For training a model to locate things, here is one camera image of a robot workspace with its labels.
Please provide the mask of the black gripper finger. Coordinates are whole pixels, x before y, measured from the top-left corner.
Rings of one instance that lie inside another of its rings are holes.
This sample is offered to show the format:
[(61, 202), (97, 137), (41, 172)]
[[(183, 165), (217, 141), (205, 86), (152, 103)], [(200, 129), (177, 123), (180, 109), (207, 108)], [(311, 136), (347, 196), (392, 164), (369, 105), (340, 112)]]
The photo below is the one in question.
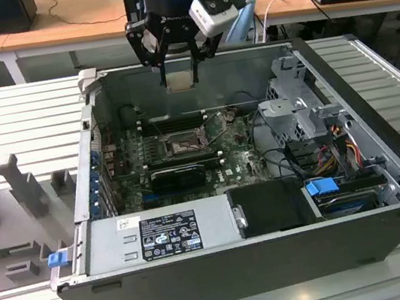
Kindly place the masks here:
[(219, 33), (210, 38), (206, 38), (203, 45), (200, 47), (197, 45), (195, 39), (189, 41), (189, 51), (191, 52), (190, 67), (192, 72), (193, 83), (198, 83), (198, 64), (205, 61), (206, 59), (212, 59), (215, 57), (217, 48), (219, 47), (222, 34)]
[[(144, 19), (127, 22), (125, 25), (126, 38), (135, 55), (143, 66), (158, 68), (160, 70), (160, 85), (167, 86), (165, 73), (165, 55), (167, 53), (164, 30), (160, 27), (158, 17), (146, 16)], [(144, 46), (144, 33), (149, 32), (156, 39), (154, 51), (149, 51)]]

